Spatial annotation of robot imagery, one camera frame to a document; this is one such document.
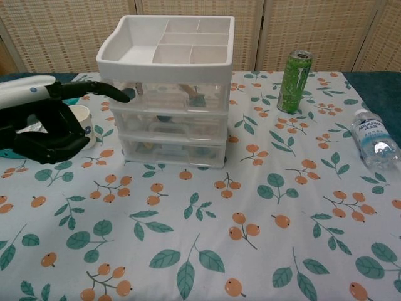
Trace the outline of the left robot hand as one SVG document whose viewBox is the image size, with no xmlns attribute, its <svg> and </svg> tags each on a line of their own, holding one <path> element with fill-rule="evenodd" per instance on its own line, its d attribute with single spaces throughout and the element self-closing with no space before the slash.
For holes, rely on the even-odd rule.
<svg viewBox="0 0 401 301">
<path fill-rule="evenodd" d="M 96 81 L 62 83 L 51 75 L 35 75 L 1 83 L 1 150 L 41 164 L 71 159 L 90 141 L 65 100 L 87 94 L 121 103 L 130 97 Z"/>
</svg>

